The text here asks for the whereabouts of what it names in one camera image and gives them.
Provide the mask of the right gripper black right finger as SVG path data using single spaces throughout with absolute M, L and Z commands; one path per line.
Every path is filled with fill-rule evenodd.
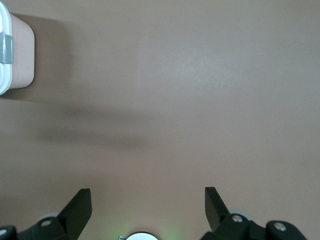
M 305 240 L 293 224 L 271 220 L 265 227 L 256 224 L 241 213 L 231 213 L 215 187 L 204 190 L 204 208 L 211 231 L 203 240 Z

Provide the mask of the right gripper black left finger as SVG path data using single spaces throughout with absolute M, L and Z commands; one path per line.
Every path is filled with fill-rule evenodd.
M 28 229 L 17 232 L 13 225 L 0 227 L 2 240 L 77 240 L 91 218 L 91 190 L 80 189 L 56 215 L 40 219 Z

